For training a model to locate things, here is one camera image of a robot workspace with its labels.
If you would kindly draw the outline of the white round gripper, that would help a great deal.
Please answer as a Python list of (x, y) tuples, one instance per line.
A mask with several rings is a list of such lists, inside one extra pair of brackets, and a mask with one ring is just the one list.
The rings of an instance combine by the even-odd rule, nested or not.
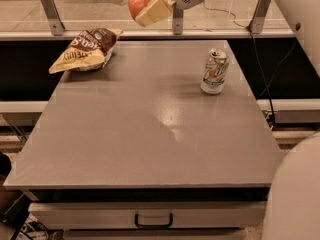
[(147, 27), (169, 18), (174, 5), (178, 9), (186, 10), (202, 2), (203, 0), (151, 0), (135, 17), (135, 21), (140, 26)]

